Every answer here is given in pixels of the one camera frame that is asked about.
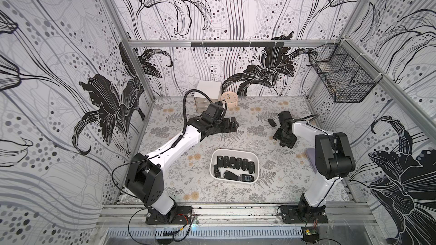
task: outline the white plastic tray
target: white plastic tray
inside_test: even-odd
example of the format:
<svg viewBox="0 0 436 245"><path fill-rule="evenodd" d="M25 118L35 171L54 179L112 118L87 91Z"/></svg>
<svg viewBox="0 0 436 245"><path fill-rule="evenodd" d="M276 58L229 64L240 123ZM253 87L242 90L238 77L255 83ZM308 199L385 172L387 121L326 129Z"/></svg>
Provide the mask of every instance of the white plastic tray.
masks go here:
<svg viewBox="0 0 436 245"><path fill-rule="evenodd" d="M222 155L223 157L224 156L229 156L229 157L234 156L235 158L242 158L242 159L248 159L248 161L253 161L254 162L254 174L250 174L250 173L248 173L248 171L243 171L242 169L220 167L219 171L221 172L221 178L216 178L215 174L214 174L214 165L217 163L217 156L219 156L219 155ZM224 172L226 172L226 171L233 172L236 175L241 175L241 174L253 175L254 181L251 183L247 183L247 182L242 182L242 181L227 180L223 177ZM257 158L257 156L254 153L248 152L248 151L218 149L218 150L214 151L214 153L212 154L211 166L210 166L209 172L210 172L212 178L214 178L215 180L218 180L218 181L232 182L232 183L238 183L238 184L254 184L255 182L257 182L257 179L259 178L259 159Z"/></svg>

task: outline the car key on table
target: car key on table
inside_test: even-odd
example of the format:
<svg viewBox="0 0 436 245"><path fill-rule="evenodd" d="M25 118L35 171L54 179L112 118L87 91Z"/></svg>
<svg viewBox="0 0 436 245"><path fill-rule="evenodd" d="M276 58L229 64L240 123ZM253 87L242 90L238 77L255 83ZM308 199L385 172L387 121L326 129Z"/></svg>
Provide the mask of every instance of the car key on table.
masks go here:
<svg viewBox="0 0 436 245"><path fill-rule="evenodd" d="M214 165L215 178L221 178L221 172L219 171L218 165Z"/></svg>
<svg viewBox="0 0 436 245"><path fill-rule="evenodd" d="M236 168L236 158L230 157L230 168Z"/></svg>
<svg viewBox="0 0 436 245"><path fill-rule="evenodd" d="M218 167L223 167L224 166L224 163L222 161L222 155L218 155L217 156L217 166Z"/></svg>
<svg viewBox="0 0 436 245"><path fill-rule="evenodd" d="M234 180L234 181L237 181L239 179L239 177L236 174L230 171L224 172L224 178L226 178L227 180Z"/></svg>
<svg viewBox="0 0 436 245"><path fill-rule="evenodd" d="M248 173L250 174L254 173L254 162L252 161L248 162Z"/></svg>
<svg viewBox="0 0 436 245"><path fill-rule="evenodd" d="M268 123L271 125L271 127L275 127L275 126L277 126L277 124L275 123L275 121L272 119L272 118L269 118L268 119Z"/></svg>
<svg viewBox="0 0 436 245"><path fill-rule="evenodd" d="M254 177L253 177L253 175L241 174L241 175L239 175L238 181L252 183L252 182L254 182Z"/></svg>
<svg viewBox="0 0 436 245"><path fill-rule="evenodd" d="M243 171L248 170L248 159L243 159Z"/></svg>
<svg viewBox="0 0 436 245"><path fill-rule="evenodd" d="M229 166L230 166L230 160L229 160L228 156L224 156L223 157L223 167L227 168Z"/></svg>
<svg viewBox="0 0 436 245"><path fill-rule="evenodd" d="M242 169L243 168L243 159L237 158L236 159L236 169Z"/></svg>

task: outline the clock face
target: clock face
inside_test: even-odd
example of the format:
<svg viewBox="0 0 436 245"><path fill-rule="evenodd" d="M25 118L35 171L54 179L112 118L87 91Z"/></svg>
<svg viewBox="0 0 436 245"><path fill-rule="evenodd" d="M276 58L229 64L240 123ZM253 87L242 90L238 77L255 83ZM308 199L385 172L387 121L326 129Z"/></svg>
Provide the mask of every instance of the clock face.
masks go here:
<svg viewBox="0 0 436 245"><path fill-rule="evenodd" d="M238 102L238 95L235 92L228 91L221 95L221 100L225 100L227 103Z"/></svg>

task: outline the black mounting plate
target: black mounting plate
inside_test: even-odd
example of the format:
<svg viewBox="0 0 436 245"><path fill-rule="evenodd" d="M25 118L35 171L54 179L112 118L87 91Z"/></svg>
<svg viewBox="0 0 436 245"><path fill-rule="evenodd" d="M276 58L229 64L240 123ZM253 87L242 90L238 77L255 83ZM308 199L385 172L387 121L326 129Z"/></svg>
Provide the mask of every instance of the black mounting plate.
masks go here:
<svg viewBox="0 0 436 245"><path fill-rule="evenodd" d="M279 206L279 213L282 216L283 223L294 224L294 223L313 223L314 220L318 220L318 223L328 223L327 215L319 214L312 215L311 220L302 220L297 214L298 205L281 205Z"/></svg>
<svg viewBox="0 0 436 245"><path fill-rule="evenodd" d="M159 216L162 216L161 213L159 213L156 209L152 209L150 211L150 216L147 216L145 219L145 223L148 225L162 225L162 224L176 224L176 225L185 225L190 224L192 219L192 206L177 206L176 209L176 216L174 217L174 220L169 223L164 223L159 220Z"/></svg>

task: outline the metal grille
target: metal grille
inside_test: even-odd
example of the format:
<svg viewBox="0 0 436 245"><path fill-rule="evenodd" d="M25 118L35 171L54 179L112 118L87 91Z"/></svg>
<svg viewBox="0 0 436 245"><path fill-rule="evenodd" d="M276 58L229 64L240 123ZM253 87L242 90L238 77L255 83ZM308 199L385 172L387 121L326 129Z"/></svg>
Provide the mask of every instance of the metal grille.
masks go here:
<svg viewBox="0 0 436 245"><path fill-rule="evenodd" d="M176 231L176 227L159 227L147 229L133 227L130 228L131 235L135 238L168 238L164 233ZM184 229L177 233L176 237L184 237ZM108 237L128 237L126 227L110 228ZM235 238L302 238L302 229L298 226L271 226L271 227L193 227L187 238L201 239L235 239Z"/></svg>
<svg viewBox="0 0 436 245"><path fill-rule="evenodd" d="M341 45L326 44L315 51L309 62L335 103L359 103L376 85Z"/></svg>

